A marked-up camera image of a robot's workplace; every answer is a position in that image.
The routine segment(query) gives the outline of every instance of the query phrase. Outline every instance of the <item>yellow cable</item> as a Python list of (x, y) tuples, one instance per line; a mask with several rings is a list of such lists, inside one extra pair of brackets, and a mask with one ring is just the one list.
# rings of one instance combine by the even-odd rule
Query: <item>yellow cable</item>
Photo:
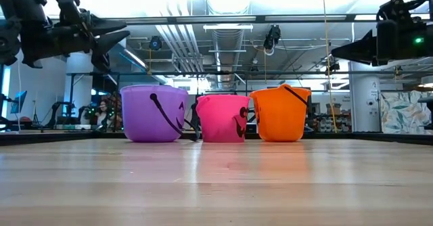
[(267, 75), (266, 75), (266, 49), (263, 48), (263, 56), (265, 57), (265, 84), (268, 83), (267, 81)]
[(332, 101), (332, 84), (331, 84), (331, 62), (329, 60), (329, 38), (326, 18), (326, 2), (323, 0), (323, 15), (325, 16), (325, 38), (326, 38), (326, 56), (327, 56), (327, 80), (329, 85), (329, 101), (331, 104), (332, 120), (334, 122), (334, 130), (337, 133), (336, 115), (334, 113), (334, 103)]

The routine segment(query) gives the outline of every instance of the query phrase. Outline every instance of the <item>plastic bucket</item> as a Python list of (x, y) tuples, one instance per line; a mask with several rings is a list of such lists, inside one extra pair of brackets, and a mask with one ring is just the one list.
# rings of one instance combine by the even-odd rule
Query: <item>plastic bucket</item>
[(205, 142), (244, 142), (249, 97), (207, 95), (198, 98), (197, 114)]
[(134, 142), (172, 142), (180, 138), (179, 129), (183, 127), (188, 98), (186, 90), (135, 85), (122, 88), (120, 94), (124, 134), (128, 139)]
[(298, 141), (304, 134), (307, 99), (311, 91), (282, 84), (253, 91), (258, 134), (265, 141)]

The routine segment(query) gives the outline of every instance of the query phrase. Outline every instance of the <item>wooden table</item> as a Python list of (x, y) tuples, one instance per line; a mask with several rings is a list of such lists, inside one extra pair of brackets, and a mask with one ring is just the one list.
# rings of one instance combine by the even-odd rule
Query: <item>wooden table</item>
[(433, 147), (329, 139), (0, 147), (0, 225), (433, 225)]

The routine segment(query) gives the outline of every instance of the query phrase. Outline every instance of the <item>bucket handle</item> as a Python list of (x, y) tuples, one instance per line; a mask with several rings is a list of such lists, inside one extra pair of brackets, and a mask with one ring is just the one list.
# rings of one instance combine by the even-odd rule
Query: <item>bucket handle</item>
[(287, 86), (284, 86), (284, 89), (286, 89), (287, 91), (289, 91), (291, 94), (293, 94), (295, 97), (297, 97), (302, 103), (304, 103), (306, 106), (308, 105), (308, 103), (301, 97), (299, 96), (296, 92), (294, 92), (292, 89), (290, 89)]
[[(168, 118), (167, 114), (165, 113), (164, 109), (161, 106), (161, 103), (158, 101), (158, 96), (155, 93), (150, 94), (150, 99), (152, 101), (154, 101), (156, 107), (159, 109), (159, 111), (161, 112), (162, 116), (164, 117), (165, 121), (167, 121), (167, 123), (171, 126), (171, 128), (173, 128), (176, 132), (178, 132), (178, 134), (183, 135), (183, 132), (178, 129), (172, 122), (171, 120)], [(192, 129), (196, 132), (196, 137), (192, 138), (190, 140), (192, 141), (197, 141), (200, 138), (200, 134), (198, 133), (198, 129), (193, 126), (188, 120), (184, 119), (184, 121), (190, 126), (192, 127)]]

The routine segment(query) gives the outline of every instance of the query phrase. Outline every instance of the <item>pillar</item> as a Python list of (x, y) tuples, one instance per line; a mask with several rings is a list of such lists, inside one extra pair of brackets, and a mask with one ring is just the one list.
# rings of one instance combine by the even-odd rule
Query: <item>pillar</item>
[[(66, 73), (89, 73), (93, 72), (93, 64), (91, 63), (91, 54), (86, 53), (71, 53), (66, 60)], [(92, 76), (76, 75), (74, 77), (74, 89), (72, 92), (72, 101), (75, 105), (75, 110), (72, 116), (78, 116), (78, 109), (83, 106), (88, 106), (91, 102), (91, 91), (93, 87)], [(66, 77), (64, 101), (70, 101), (70, 86), (71, 76)]]
[[(374, 67), (349, 62), (349, 71), (369, 71)], [(350, 99), (352, 101), (352, 131), (380, 132), (380, 79), (376, 74), (350, 74)]]

